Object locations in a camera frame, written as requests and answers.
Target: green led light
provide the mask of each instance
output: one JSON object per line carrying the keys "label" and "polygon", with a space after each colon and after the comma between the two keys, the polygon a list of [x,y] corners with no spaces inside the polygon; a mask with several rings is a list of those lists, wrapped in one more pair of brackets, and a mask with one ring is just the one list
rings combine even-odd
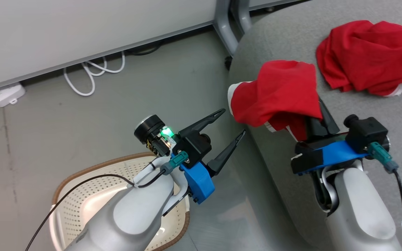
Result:
{"label": "green led light", "polygon": [[169,137],[172,137],[172,136],[174,135],[174,133],[172,132],[172,130],[171,130],[169,127],[164,128],[164,129],[161,131],[161,134],[162,134],[162,135],[167,135],[167,136],[169,136]]}

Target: teal connector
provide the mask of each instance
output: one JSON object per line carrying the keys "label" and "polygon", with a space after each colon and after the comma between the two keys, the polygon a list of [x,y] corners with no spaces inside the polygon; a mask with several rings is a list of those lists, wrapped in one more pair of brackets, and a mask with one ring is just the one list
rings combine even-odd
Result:
{"label": "teal connector", "polygon": [[176,156],[172,157],[172,159],[163,164],[161,166],[162,170],[165,170],[164,175],[169,175],[173,169],[179,167],[182,162],[186,161],[188,159],[188,154],[185,151],[181,151],[178,153]]}
{"label": "teal connector", "polygon": [[394,170],[398,169],[398,164],[392,160],[392,156],[386,149],[383,148],[378,142],[372,142],[368,146],[368,154],[374,159],[379,161],[385,168],[385,170],[392,174]]}
{"label": "teal connector", "polygon": [[172,157],[172,159],[169,161],[170,165],[172,165],[173,168],[179,167],[182,162],[186,161],[188,159],[188,154],[185,151],[181,151],[176,155],[175,157]]}

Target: gray chair seat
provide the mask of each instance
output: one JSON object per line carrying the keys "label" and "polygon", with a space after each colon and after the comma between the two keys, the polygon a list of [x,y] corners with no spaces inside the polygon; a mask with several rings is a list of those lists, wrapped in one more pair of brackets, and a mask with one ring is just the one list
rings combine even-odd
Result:
{"label": "gray chair seat", "polygon": [[[400,0],[312,0],[277,11],[259,22],[241,39],[234,55],[229,84],[252,81],[269,60],[297,60],[316,65],[315,51],[330,30],[354,20],[402,24]],[[350,114],[365,119],[374,116],[389,129],[391,154],[402,177],[402,95],[376,97],[365,92],[331,90],[317,68],[317,90],[340,129]],[[286,131],[270,133],[265,127],[251,134],[281,194],[297,230],[320,250],[333,250],[323,213],[314,198],[309,176],[298,177],[290,169],[295,141]],[[401,234],[402,207],[396,180],[377,161],[364,161],[364,168],[377,188]]]}

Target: red cloth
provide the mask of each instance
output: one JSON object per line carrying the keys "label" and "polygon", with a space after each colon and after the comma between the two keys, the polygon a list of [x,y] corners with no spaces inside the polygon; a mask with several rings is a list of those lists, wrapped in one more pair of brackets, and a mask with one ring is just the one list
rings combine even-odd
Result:
{"label": "red cloth", "polygon": [[316,51],[333,89],[387,96],[402,83],[402,26],[354,21],[334,28]]}
{"label": "red cloth", "polygon": [[266,62],[257,80],[236,87],[230,107],[240,123],[259,127],[268,121],[275,130],[289,126],[297,140],[305,140],[304,116],[322,119],[315,68],[297,61]]}

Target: laundry basket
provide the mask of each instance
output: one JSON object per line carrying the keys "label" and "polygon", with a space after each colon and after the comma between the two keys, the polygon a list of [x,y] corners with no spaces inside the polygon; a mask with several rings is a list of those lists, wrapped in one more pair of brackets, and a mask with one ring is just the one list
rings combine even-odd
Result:
{"label": "laundry basket", "polygon": [[[52,199],[52,207],[76,184],[97,175],[118,174],[132,181],[154,158],[152,153],[133,154],[75,173],[66,178],[57,188]],[[174,187],[176,194],[179,188],[176,184]],[[85,224],[97,211],[122,189],[126,189],[125,181],[116,177],[102,177],[88,181],[66,197],[49,219],[49,229],[55,249],[63,251],[80,234]],[[187,230],[189,216],[188,198],[185,198],[162,218],[161,228],[146,250],[161,251],[179,241]]]}

